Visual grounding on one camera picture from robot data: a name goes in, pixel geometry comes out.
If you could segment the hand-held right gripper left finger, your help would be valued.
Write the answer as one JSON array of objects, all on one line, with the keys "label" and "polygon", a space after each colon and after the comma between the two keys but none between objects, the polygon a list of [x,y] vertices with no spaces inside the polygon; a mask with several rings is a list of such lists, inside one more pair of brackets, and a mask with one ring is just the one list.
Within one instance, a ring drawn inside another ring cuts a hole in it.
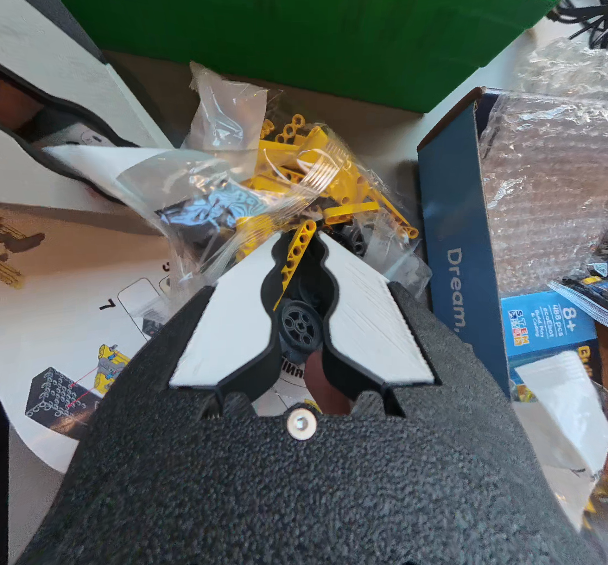
[{"label": "hand-held right gripper left finger", "polygon": [[178,359],[170,388],[206,389],[224,401],[240,392],[255,402],[277,381],[280,346],[273,308],[281,274],[271,236],[217,281],[206,308]]}]

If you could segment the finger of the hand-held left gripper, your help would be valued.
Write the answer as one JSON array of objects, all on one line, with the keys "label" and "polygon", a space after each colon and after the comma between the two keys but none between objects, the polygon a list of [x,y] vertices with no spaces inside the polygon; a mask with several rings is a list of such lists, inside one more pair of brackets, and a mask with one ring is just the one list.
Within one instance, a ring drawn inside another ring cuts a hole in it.
[{"label": "finger of the hand-held left gripper", "polygon": [[1,66],[35,89],[92,112],[125,141],[173,147],[115,69],[27,0],[1,0]]},{"label": "finger of the hand-held left gripper", "polygon": [[39,151],[1,130],[1,207],[135,235],[160,235],[137,213],[38,162]]}]

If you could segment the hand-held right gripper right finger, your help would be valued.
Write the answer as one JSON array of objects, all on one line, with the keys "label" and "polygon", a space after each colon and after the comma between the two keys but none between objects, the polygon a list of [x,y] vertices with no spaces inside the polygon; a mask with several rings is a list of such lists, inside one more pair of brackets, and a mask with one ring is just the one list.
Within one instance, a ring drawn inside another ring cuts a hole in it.
[{"label": "hand-held right gripper right finger", "polygon": [[419,347],[388,280],[329,235],[317,240],[320,269],[329,278],[331,302],[323,319],[323,370],[350,400],[374,391],[433,385],[435,374]]}]

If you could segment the long yellow holed beam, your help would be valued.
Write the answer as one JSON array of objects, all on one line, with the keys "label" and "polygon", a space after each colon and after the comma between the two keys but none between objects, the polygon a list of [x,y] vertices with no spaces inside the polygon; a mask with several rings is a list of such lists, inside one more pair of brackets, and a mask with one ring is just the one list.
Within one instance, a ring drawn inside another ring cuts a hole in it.
[{"label": "long yellow holed beam", "polygon": [[288,246],[286,262],[281,270],[282,291],[273,308],[276,311],[285,291],[291,282],[295,270],[300,264],[308,245],[317,230],[317,224],[313,219],[307,219],[295,229],[293,238]]}]

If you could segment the clear bag of yellow bricks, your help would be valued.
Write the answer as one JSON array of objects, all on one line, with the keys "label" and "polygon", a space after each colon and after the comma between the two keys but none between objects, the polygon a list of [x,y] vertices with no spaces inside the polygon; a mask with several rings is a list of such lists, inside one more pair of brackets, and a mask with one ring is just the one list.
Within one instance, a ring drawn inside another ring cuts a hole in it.
[{"label": "clear bag of yellow bricks", "polygon": [[432,273],[404,204],[326,123],[282,90],[190,69],[199,104],[180,148],[43,147],[167,238],[175,307],[305,220],[422,296]]}]

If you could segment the black toy wheel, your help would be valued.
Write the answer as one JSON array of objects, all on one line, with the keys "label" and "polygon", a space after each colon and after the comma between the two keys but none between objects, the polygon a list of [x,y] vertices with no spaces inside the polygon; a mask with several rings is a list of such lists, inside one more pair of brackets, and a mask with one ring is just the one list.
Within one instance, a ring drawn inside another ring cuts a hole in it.
[{"label": "black toy wheel", "polygon": [[313,307],[285,298],[276,312],[280,340],[288,351],[309,356],[322,346],[323,324]]}]

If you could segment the white instruction booklet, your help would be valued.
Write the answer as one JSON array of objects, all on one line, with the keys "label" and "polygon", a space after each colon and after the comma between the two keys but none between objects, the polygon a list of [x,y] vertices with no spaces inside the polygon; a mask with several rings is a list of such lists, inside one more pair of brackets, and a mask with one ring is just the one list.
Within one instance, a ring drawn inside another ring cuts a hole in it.
[{"label": "white instruction booklet", "polygon": [[57,472],[170,318],[169,261],[161,236],[1,208],[1,404]]}]

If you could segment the blue cardboard kit box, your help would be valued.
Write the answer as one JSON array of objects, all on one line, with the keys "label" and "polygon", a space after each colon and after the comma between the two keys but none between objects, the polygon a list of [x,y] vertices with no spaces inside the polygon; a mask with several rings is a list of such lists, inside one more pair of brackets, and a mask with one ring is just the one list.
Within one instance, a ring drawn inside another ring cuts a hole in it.
[{"label": "blue cardboard kit box", "polygon": [[592,318],[548,287],[500,295],[479,157],[499,91],[478,87],[418,146],[424,240],[438,319],[471,346],[507,397],[525,394],[516,367],[574,350],[607,387],[607,337]]}]

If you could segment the green plastic bin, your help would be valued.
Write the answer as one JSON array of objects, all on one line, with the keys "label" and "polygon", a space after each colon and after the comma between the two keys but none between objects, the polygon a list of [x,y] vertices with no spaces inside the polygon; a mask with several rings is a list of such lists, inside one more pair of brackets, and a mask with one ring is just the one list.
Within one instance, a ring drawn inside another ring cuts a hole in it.
[{"label": "green plastic bin", "polygon": [[103,50],[427,113],[559,0],[61,0]]}]

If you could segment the clear bubble wrap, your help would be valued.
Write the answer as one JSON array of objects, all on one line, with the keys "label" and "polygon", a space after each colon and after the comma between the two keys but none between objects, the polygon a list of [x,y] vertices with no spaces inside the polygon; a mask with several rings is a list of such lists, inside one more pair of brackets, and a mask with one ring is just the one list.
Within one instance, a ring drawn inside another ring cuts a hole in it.
[{"label": "clear bubble wrap", "polygon": [[607,51],[557,39],[520,60],[479,153],[500,296],[581,270],[607,233]]}]

